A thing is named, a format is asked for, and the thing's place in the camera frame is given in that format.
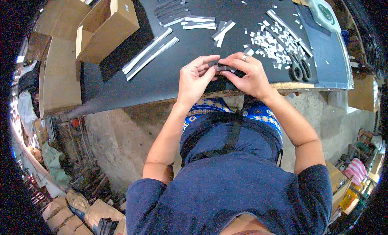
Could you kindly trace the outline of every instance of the woman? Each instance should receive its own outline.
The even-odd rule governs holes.
[[[208,63],[219,58],[201,56],[181,69],[177,102],[143,179],[128,188],[128,234],[322,234],[332,190],[317,133],[271,87],[261,62],[241,52],[219,63],[246,75],[219,74],[252,96],[242,113],[221,98],[201,100],[216,80]],[[295,146],[295,173],[276,165],[280,125]],[[182,170],[173,179],[178,148]]]

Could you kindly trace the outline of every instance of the black table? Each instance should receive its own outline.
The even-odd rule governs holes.
[[[157,0],[132,0],[135,5],[140,29],[126,39],[99,65],[84,63],[81,73],[81,96],[83,105],[69,112],[68,116],[76,116],[112,110],[126,106],[167,100],[177,97],[179,70],[201,55],[220,54],[222,58],[243,51],[243,45],[250,43],[249,33],[244,28],[256,32],[258,22],[273,20],[265,14],[273,9],[303,42],[313,47],[313,58],[308,61],[313,71],[315,84],[287,84],[286,88],[348,89],[352,85],[349,78],[350,67],[339,34],[330,33],[313,21],[308,7],[293,4],[292,0],[187,0],[192,15],[215,16],[216,21],[233,20],[236,25],[226,34],[221,48],[214,46],[211,36],[215,30],[193,29],[183,30],[180,24],[171,26],[173,33],[180,42],[157,56],[133,79],[126,80],[121,68],[128,63],[155,36],[161,35],[166,28],[159,26],[153,10]],[[301,21],[303,29],[295,23]],[[263,63],[270,83],[290,82],[287,70],[274,69],[273,59],[253,55]],[[237,92],[232,83],[225,79],[211,82],[205,93]]]

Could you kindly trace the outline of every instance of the black scissors handle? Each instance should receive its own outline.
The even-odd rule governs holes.
[[[288,55],[291,58],[290,79],[296,82],[309,82],[312,74],[306,61],[294,53],[289,53]]]

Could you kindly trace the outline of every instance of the woman's left hand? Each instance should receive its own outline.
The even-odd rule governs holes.
[[[209,82],[217,79],[216,66],[209,68],[209,62],[219,58],[219,55],[200,56],[180,70],[177,103],[187,111],[201,98]]]

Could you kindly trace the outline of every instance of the concrete floor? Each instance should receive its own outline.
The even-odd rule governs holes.
[[[286,97],[314,126],[322,143],[325,159],[335,164],[348,144],[356,140],[358,130],[373,130],[374,113],[344,110],[329,106],[325,93],[306,92],[293,99]],[[242,107],[243,97],[228,97],[229,106]],[[142,177],[148,151],[172,109],[172,102],[152,103],[86,116],[85,122],[93,154],[109,178],[114,193],[124,195],[129,184]],[[294,171],[294,146],[283,133],[284,156],[281,167]],[[174,165],[180,167],[180,156]]]

